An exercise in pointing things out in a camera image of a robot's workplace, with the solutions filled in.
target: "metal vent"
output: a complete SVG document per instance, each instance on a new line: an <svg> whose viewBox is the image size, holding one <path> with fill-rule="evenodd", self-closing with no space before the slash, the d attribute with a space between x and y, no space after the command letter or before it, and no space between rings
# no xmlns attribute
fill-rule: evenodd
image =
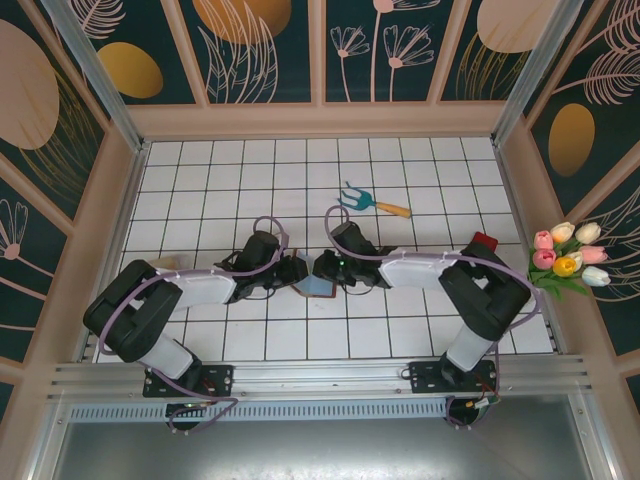
<svg viewBox="0 0 640 480"><path fill-rule="evenodd" d="M275 421L275 420L364 420L382 418L444 417L444 398L405 400L353 400L305 402L242 402L221 421ZM70 423L111 422L166 422L166 403L132 406L131 404L76 405ZM188 412L178 416L176 422L208 420L224 406L213 406L206 411Z"/></svg>

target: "pink tulip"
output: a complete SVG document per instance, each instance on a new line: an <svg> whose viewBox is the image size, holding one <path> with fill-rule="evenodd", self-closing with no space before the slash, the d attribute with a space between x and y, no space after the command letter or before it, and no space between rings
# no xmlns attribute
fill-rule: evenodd
<svg viewBox="0 0 640 480"><path fill-rule="evenodd" d="M538 250L533 254L533 264L540 270L549 270L556 261L556 252L551 249Z"/></svg>
<svg viewBox="0 0 640 480"><path fill-rule="evenodd" d="M596 263L604 262L608 257L607 252L604 251L604 247L580 247L582 252L582 261L587 265L594 265Z"/></svg>
<svg viewBox="0 0 640 480"><path fill-rule="evenodd" d="M536 233L536 236L533 237L533 246L536 250L553 250L551 234L546 230Z"/></svg>

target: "gold circle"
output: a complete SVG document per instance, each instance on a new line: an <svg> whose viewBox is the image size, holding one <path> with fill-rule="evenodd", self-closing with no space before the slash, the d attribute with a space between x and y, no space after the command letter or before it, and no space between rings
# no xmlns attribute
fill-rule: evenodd
<svg viewBox="0 0 640 480"><path fill-rule="evenodd" d="M134 98L150 98L162 90L160 67L141 48L114 42L98 50L98 57L120 93Z"/></svg>
<svg viewBox="0 0 640 480"><path fill-rule="evenodd" d="M574 175L587 161L596 136L591 112L577 103L562 107L549 133L549 161L563 177Z"/></svg>
<svg viewBox="0 0 640 480"><path fill-rule="evenodd" d="M478 10L478 37L494 52L528 52L538 43L557 3L557 0L483 0Z"/></svg>
<svg viewBox="0 0 640 480"><path fill-rule="evenodd" d="M291 0L193 0L198 16L209 30L227 42L242 45L259 42L258 37L249 38L251 21L245 3L256 22L259 18L264 21L272 37L280 34L291 18Z"/></svg>
<svg viewBox="0 0 640 480"><path fill-rule="evenodd" d="M0 137L18 148L40 148L58 124L56 72L38 44L4 20L0 65Z"/></svg>

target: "white grid tile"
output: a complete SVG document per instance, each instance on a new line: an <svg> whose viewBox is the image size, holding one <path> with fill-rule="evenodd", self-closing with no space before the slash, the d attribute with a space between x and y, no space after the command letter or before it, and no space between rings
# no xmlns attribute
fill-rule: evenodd
<svg viewBox="0 0 640 480"><path fill-rule="evenodd" d="M322 217L347 180L376 200L412 208L409 220L374 208L350 212L374 245L440 253L486 230L500 241L498 255L526 270L489 141L458 138L154 144L122 264L180 254L211 268L244 247L256 217L272 213L291 247L317 257L330 247ZM332 228L338 224L332 219ZM462 325L441 290L345 296L338 289L333 299L306 299L285 288L267 295L258 288L254 301L176 312L168 331L205 361L303 360L440 355ZM505 354L552 350L541 316L500 342Z"/></svg>

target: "purple cable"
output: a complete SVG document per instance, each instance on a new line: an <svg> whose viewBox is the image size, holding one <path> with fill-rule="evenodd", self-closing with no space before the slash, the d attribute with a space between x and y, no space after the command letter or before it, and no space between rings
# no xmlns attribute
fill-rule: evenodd
<svg viewBox="0 0 640 480"><path fill-rule="evenodd" d="M331 242L331 244L334 246L334 248L336 250L338 250L339 252L343 253L344 255L348 255L350 257L353 258L358 258L360 260L371 260L371 261L375 261L375 262L379 262L382 260L399 260L399 259L403 259L403 258L428 258L428 259L441 259L441 260L459 260L459 261L464 261L464 262L470 262L470 263L476 263L479 265L485 265L487 267L491 267L495 270L498 270L500 272L506 273L507 275L513 277L514 279L516 279L517 281L519 281L520 283L522 283L525 287L527 287L531 293L533 294L533 298L535 299L535 305L533 306L533 310L526 314L524 316L524 318L518 320L517 322L512 323L511 325L509 325L509 327L507 328L506 332L508 332L509 330L514 329L515 327L522 325L525 322L528 322L529 320L531 320L539 311L540 311L540 304L542 303L542 297L540 296L540 292L538 292L538 289L527 279L527 277L525 277L524 275L522 275L520 272L517 272L515 270L510 269L509 267L505 267L504 265L500 265L499 263L495 263L492 262L490 260L484 260L481 258L475 258L475 257L468 257L466 255L460 255L457 253L443 253L443 254L437 254L437 253L403 253L403 254L391 254L391 255L386 255L384 257L381 256L373 256L373 255L360 255L358 253L355 252L351 252L349 250L347 250L346 248L344 248L343 246L341 246L340 244L338 244L338 242L336 242L336 240L333 238L333 236L331 235L331 228L329 227L329 219L331 218L331 212L333 212L334 210L341 210L342 212L344 212L345 216L346 216L346 220L345 221L349 221L349 211L343 207L342 205L334 205L333 207L330 207L327 212L324 215L324 229L325 232L327 234L327 237L329 237L329 241ZM498 389L500 388L500 360L499 360L499 352L498 352L498 342L496 342L494 344L494 348L495 348L495 363L496 363L496 388L495 391L498 392ZM453 403L454 397L449 397L447 399L447 405L446 405L446 420L449 424L451 425L456 425L456 422L458 422L458 420L456 420L455 418L452 418L449 415L449 409L451 408L451 404Z"/></svg>
<svg viewBox="0 0 640 480"><path fill-rule="evenodd" d="M113 327L113 324L115 323L117 318L124 311L124 309L127 308L127 306L133 301L133 299L136 298L142 291L144 291L145 289L147 289L149 286L153 285L154 283L159 282L160 280L165 280L165 279L170 279L170 278L195 277L195 276L200 276L200 275L222 275L222 276L226 276L226 277L250 277L252 275L257 275L259 273L262 273L265 270L271 268L273 265L275 265L275 263L280 259L280 257L284 254L284 251L289 246L289 235L287 235L287 233L284 231L284 227L282 226L282 224L276 218L269 217L269 216L258 217L256 219L256 221L253 222L253 231L254 232L256 231L258 223L260 221L262 221L262 220L270 220L271 222L275 223L277 225L278 229L280 230L280 234L282 236L282 240L280 242L280 248L273 255L273 257L271 258L271 261L269 261L269 263L267 263L266 265L264 265L264 266L262 266L260 268L256 268L255 270L251 270L250 272L227 272L225 270L215 270L214 271L213 268L211 268L211 269L193 269L193 270L180 270L180 271L177 271L177 272L162 273L160 275L156 275L155 277L146 280L145 282L143 282L140 285L138 285L129 295L127 295L127 297L125 297L125 299L122 301L122 303L120 305L118 305L118 307L114 310L114 312L111 314L111 316L109 317L109 319L105 323L105 325L104 325L104 327L102 329L102 332L100 333L100 337L98 339L98 349L99 349L100 353L102 353L103 355L116 355L114 352L111 352L111 351L107 350L106 347L105 347L105 341L107 339L107 335L109 334L109 331ZM158 371L158 370L156 370L154 368L151 368L148 365L144 365L144 366L149 368L154 374L156 374L167 385L171 386L172 388L174 388L175 390L177 390L177 391L179 391L181 393L184 393L185 395L188 395L190 397L195 397L195 398L201 398L203 400L207 400L207 401L210 401L210 402L231 402L231 404L229 406L223 408L211 420L208 420L208 421L206 421L204 423L201 423L197 427L191 429L190 431L192 433L199 432L201 430L204 430L208 426L212 425L220 417L225 415L227 412L229 412L229 410L231 410L233 407L235 407L238 404L238 399L234 398L234 397L212 397L212 396L209 396L209 395L203 395L203 394L188 390L186 388L183 388L180 385L178 385L176 382L174 382L172 379L170 379L169 377L164 375L162 372L160 372L160 371ZM195 410L199 410L199 409L203 409L203 408L206 408L206 407L195 407ZM175 419L175 417L177 415L183 413L183 412L193 411L193 410L194 410L194 408L191 407L191 408L182 408L182 409L179 409L179 410L175 411L173 413L173 415L171 415L171 417L169 417L169 426L172 429L172 431L175 431L175 427L173 425L173 420Z"/></svg>

